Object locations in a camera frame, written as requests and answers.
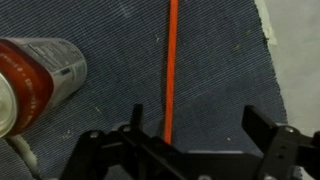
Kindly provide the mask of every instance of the bolt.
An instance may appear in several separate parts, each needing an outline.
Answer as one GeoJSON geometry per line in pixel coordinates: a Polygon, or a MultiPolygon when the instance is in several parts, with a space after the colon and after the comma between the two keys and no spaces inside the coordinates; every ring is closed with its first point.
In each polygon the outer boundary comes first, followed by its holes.
{"type": "Polygon", "coordinates": [[[208,175],[201,175],[199,176],[198,180],[211,180],[211,177],[208,175]]]}
{"type": "Polygon", "coordinates": [[[95,132],[90,134],[90,137],[93,138],[93,139],[97,138],[98,136],[99,136],[99,132],[98,131],[95,131],[95,132]]]}
{"type": "Polygon", "coordinates": [[[263,180],[277,180],[275,177],[270,176],[270,175],[265,175],[263,180]]]}
{"type": "Polygon", "coordinates": [[[131,127],[130,127],[130,126],[125,126],[125,127],[123,128],[123,131],[124,131],[124,132],[129,132],[129,131],[131,131],[131,127]]]}
{"type": "Polygon", "coordinates": [[[286,127],[285,128],[286,129],[286,131],[288,131],[288,132],[290,132],[290,133],[293,133],[294,132],[294,129],[292,128],[292,127],[286,127]]]}

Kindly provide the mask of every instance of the white floor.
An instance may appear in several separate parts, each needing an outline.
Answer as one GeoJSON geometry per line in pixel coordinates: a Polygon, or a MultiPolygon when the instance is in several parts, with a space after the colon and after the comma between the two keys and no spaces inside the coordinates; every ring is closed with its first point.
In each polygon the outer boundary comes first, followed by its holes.
{"type": "Polygon", "coordinates": [[[265,3],[268,13],[260,16],[269,26],[264,27],[266,31],[270,32],[270,27],[274,31],[269,34],[272,40],[269,49],[289,124],[312,136],[320,130],[320,1],[265,0],[265,3]]]}

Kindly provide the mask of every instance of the orange rod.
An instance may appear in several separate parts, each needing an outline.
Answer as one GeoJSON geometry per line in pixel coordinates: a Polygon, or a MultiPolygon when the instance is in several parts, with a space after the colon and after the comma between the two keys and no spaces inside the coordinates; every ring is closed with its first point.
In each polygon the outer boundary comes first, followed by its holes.
{"type": "Polygon", "coordinates": [[[174,99],[174,63],[176,58],[177,26],[178,26],[178,0],[170,1],[170,25],[167,65],[166,114],[164,140],[171,144],[172,114],[174,99]]]}

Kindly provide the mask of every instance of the can rim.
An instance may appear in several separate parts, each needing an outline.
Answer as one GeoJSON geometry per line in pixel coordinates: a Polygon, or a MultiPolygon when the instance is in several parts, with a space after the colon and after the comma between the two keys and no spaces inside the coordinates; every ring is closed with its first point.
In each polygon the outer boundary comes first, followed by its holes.
{"type": "Polygon", "coordinates": [[[5,76],[3,76],[3,74],[0,72],[0,80],[2,80],[5,84],[6,89],[8,89],[9,91],[9,95],[11,97],[11,101],[12,101],[12,111],[11,114],[8,118],[8,120],[2,124],[1,128],[0,128],[0,138],[2,138],[3,136],[5,136],[7,133],[10,132],[10,130],[13,128],[16,120],[17,120],[17,116],[18,116],[18,103],[17,103],[17,98],[16,95],[12,89],[11,84],[8,82],[7,78],[5,76]]]}

